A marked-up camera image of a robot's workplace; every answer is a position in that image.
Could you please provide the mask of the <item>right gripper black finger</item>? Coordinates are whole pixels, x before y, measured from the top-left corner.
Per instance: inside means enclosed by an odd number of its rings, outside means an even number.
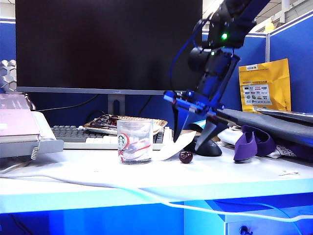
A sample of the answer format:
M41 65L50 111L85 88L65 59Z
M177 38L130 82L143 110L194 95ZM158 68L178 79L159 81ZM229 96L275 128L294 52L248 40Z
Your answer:
M221 131L228 127L228 121L218 116L208 116L206 118L206 124L201 134L198 136L195 150L198 151L201 146L214 136L218 135Z
M174 135L173 141L176 142L188 120L189 110L178 105L172 105L174 113Z

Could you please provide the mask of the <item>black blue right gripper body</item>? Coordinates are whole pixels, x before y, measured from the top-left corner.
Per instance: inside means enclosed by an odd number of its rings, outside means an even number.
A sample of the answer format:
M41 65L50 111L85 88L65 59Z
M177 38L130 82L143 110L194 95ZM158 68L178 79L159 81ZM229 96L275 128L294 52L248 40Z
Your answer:
M188 66L191 71L201 73L196 89L180 93L166 91L164 99L176 109L201 115L222 109L220 100L239 60L240 57L233 52L222 49L192 49Z

